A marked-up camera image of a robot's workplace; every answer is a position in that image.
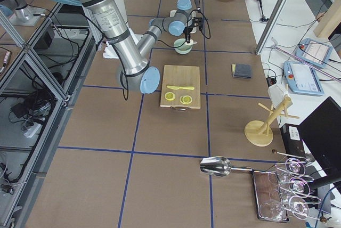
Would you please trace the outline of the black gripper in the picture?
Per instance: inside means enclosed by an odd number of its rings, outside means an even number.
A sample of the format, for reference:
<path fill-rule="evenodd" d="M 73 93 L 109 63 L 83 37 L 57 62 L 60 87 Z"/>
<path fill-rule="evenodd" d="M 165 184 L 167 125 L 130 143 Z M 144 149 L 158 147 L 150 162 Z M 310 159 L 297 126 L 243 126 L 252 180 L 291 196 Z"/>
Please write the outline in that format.
<path fill-rule="evenodd" d="M 190 42 L 191 36 L 190 34 L 194 31 L 195 28 L 198 28 L 199 31 L 202 31 L 202 18 L 201 17 L 192 17 L 186 24 L 183 30 L 185 34 L 185 40 L 187 43 Z"/>

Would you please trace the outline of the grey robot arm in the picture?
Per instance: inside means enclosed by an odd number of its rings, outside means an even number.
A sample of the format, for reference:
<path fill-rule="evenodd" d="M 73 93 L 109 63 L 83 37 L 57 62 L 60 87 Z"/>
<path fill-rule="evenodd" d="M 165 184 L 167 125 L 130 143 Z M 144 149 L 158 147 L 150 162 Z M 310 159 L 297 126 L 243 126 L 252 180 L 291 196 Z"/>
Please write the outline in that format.
<path fill-rule="evenodd" d="M 178 0 L 177 10 L 172 17 L 152 19 L 149 29 L 143 34 L 137 44 L 140 54 L 145 56 L 149 53 L 164 32 L 176 37 L 185 34 L 185 42 L 175 45 L 175 48 L 185 48 L 194 45 L 195 41 L 190 39 L 190 34 L 193 28 L 202 27 L 202 18 L 195 17 L 193 12 L 199 13 L 199 10 L 192 8 L 191 0 Z"/>
<path fill-rule="evenodd" d="M 118 79 L 121 86 L 140 91 L 143 94 L 154 92 L 160 82 L 160 72 L 149 65 L 147 53 L 161 36 L 157 26 L 150 26 L 138 43 L 129 31 L 115 0 L 53 0 L 55 2 L 83 6 L 93 13 L 107 42 L 121 60 Z"/>

